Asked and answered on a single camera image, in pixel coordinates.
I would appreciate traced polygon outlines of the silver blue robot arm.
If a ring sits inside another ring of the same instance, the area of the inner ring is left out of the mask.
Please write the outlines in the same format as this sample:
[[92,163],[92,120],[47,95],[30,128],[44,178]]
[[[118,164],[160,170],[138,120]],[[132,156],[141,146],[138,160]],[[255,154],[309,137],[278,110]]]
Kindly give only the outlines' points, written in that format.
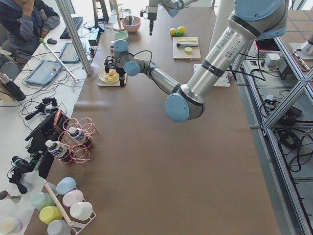
[[113,67],[119,75],[144,73],[153,80],[168,94],[164,108],[172,121],[196,119],[205,110],[208,91],[249,41],[285,34],[288,5],[287,0],[236,0],[227,28],[186,84],[180,84],[153,62],[136,59],[122,39],[114,42]]
[[140,16],[147,15],[149,20],[149,35],[152,36],[154,22],[157,20],[158,6],[161,5],[167,13],[173,18],[180,10],[187,8],[190,4],[197,2],[197,0],[149,0],[148,6],[140,10]]

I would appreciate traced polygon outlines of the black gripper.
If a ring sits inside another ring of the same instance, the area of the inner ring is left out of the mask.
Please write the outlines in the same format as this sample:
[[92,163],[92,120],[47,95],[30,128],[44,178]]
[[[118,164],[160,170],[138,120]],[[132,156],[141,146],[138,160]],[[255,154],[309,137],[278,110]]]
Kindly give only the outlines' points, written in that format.
[[125,71],[118,66],[118,63],[111,56],[105,59],[105,72],[109,73],[110,69],[115,70],[119,74],[120,87],[125,86]]
[[153,28],[154,28],[154,21],[157,19],[157,9],[156,8],[146,8],[140,10],[140,16],[143,17],[144,14],[148,15],[149,22],[149,35],[152,36]]

